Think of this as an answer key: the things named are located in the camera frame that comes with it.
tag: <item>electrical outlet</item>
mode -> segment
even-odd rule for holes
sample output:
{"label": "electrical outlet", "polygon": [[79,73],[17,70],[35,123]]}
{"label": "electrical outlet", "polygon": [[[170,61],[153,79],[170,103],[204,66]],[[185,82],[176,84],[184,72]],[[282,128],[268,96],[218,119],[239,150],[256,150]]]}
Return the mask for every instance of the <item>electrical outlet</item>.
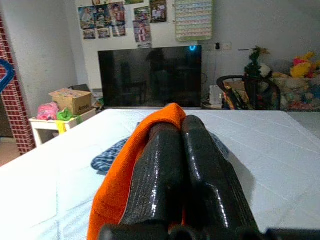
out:
{"label": "electrical outlet", "polygon": [[231,49],[232,49],[232,43],[231,42],[222,43],[222,50],[229,51]]}

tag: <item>calendar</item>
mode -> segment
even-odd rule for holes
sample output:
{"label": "calendar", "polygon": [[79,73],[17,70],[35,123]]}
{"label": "calendar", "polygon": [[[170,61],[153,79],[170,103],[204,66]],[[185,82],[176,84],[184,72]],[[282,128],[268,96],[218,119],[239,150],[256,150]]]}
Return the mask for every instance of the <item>calendar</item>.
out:
{"label": "calendar", "polygon": [[213,0],[175,0],[176,40],[209,40],[212,37]]}

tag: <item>cardboard box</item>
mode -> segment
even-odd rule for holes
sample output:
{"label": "cardboard box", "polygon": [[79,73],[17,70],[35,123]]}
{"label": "cardboard box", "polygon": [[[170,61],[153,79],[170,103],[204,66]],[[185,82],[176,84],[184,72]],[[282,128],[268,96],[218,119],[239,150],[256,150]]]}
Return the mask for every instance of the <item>cardboard box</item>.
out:
{"label": "cardboard box", "polygon": [[52,96],[52,101],[58,104],[61,111],[68,108],[73,115],[81,115],[92,109],[91,92],[62,88],[49,95]]}

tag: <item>artificial plant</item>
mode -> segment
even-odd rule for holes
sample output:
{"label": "artificial plant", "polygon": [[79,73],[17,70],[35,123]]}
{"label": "artificial plant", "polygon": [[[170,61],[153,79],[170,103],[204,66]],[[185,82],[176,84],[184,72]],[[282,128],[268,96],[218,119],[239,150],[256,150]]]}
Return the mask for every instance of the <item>artificial plant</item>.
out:
{"label": "artificial plant", "polygon": [[268,49],[261,48],[259,46],[255,46],[255,48],[252,49],[253,53],[249,56],[249,59],[252,61],[249,63],[245,68],[244,72],[247,76],[252,78],[260,78],[261,77],[261,66],[258,64],[258,59],[261,54],[270,54]]}

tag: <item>blue hanger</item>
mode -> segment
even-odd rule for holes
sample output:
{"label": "blue hanger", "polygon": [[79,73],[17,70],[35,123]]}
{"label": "blue hanger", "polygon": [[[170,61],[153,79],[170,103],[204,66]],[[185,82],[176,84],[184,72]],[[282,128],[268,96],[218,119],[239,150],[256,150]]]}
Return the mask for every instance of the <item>blue hanger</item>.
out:
{"label": "blue hanger", "polygon": [[10,83],[10,81],[14,78],[15,70],[14,67],[7,61],[0,59],[0,65],[4,66],[6,75],[3,79],[0,79],[0,94],[3,89]]}

